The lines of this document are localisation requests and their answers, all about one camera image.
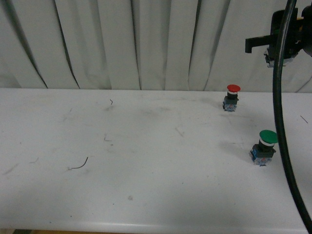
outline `curtain fold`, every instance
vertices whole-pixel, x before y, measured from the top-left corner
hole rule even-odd
[[[12,4],[47,87],[78,88],[66,59],[54,1],[12,0]]]
[[[165,90],[189,90],[197,4],[196,0],[171,1]]]
[[[136,54],[142,90],[164,90],[170,0],[134,0]]]
[[[108,74],[113,89],[140,89],[131,2],[98,0]]]
[[[298,1],[301,14],[310,0]],[[268,35],[280,0],[2,0],[0,87],[270,92]],[[312,92],[312,58],[283,69],[284,92]]]
[[[4,2],[0,4],[1,87],[45,88],[9,20]]]
[[[111,89],[99,20],[94,0],[56,0],[58,16],[81,89]]]

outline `red button cap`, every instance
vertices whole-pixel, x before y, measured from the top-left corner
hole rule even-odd
[[[227,88],[232,93],[237,93],[240,90],[240,87],[236,84],[230,84]]]

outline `black cable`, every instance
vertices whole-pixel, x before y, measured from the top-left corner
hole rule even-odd
[[[281,22],[281,27],[278,34],[274,59],[274,71],[273,71],[273,106],[274,106],[274,118],[278,137],[279,150],[281,153],[281,158],[288,186],[292,193],[293,200],[297,206],[302,221],[306,226],[309,234],[312,234],[312,221],[304,205],[299,189],[297,187],[297,183],[293,174],[292,164],[289,158],[284,129],[283,108],[282,108],[281,78],[284,60],[283,57],[284,57],[285,41],[295,5],[296,0],[287,1],[287,5],[285,8],[285,12]]]

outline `green button cap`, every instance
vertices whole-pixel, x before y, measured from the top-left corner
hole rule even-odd
[[[263,130],[260,132],[260,137],[263,141],[269,144],[275,144],[278,142],[277,134],[271,130]]]

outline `white table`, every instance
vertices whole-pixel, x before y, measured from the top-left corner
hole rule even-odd
[[[225,95],[0,89],[0,228],[307,233],[278,145],[267,167],[249,155],[275,130],[272,94],[240,92],[234,113]],[[283,94],[283,106],[312,213],[312,95]]]

